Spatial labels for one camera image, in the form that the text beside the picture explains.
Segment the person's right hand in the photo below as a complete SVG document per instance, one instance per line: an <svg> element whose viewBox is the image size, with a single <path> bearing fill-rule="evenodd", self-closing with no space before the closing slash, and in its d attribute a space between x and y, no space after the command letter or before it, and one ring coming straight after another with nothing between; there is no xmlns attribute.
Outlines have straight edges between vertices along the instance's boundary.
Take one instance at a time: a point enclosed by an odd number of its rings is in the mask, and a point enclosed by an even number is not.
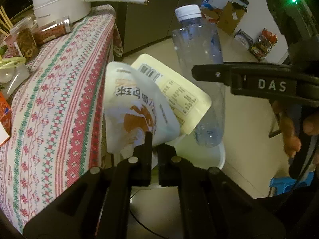
<svg viewBox="0 0 319 239"><path fill-rule="evenodd" d="M302 142L296 135L293 120L284 113L284 107L278 101L271 103L274 113L282 114L280 118L280 130L283 135L284 151L285 153L294 158L296 153L301 150ZM318 135L318 112L308 117L303 122L303 131L306 135Z"/></svg>

